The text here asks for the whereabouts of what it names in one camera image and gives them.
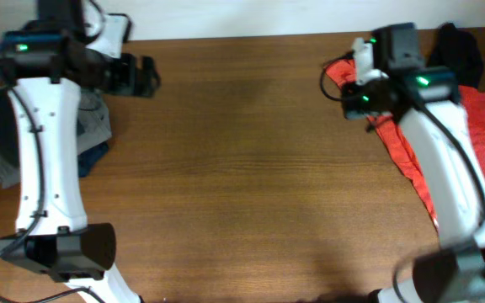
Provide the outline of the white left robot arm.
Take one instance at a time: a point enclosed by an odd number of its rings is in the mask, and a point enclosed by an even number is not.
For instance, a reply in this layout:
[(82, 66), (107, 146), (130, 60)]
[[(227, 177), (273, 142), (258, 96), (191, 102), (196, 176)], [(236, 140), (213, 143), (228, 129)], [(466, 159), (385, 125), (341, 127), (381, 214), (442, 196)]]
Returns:
[(0, 259), (49, 276), (87, 302), (138, 302), (115, 263), (115, 229), (91, 224), (80, 194), (77, 114), (85, 88), (150, 97), (154, 61), (122, 51), (128, 29), (93, 37), (67, 29), (11, 31), (0, 44), (0, 74), (16, 117), (21, 201)]

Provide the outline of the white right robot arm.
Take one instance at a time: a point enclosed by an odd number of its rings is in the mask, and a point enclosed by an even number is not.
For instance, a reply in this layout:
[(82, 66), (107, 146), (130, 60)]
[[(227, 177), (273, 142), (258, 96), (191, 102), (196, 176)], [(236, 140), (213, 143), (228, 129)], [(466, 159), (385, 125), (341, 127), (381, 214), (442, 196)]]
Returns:
[(407, 261), (411, 276), (374, 295), (377, 302), (485, 300), (485, 180), (453, 74), (445, 68), (398, 72), (355, 66), (353, 120), (392, 114), (413, 148), (434, 203), (440, 249)]

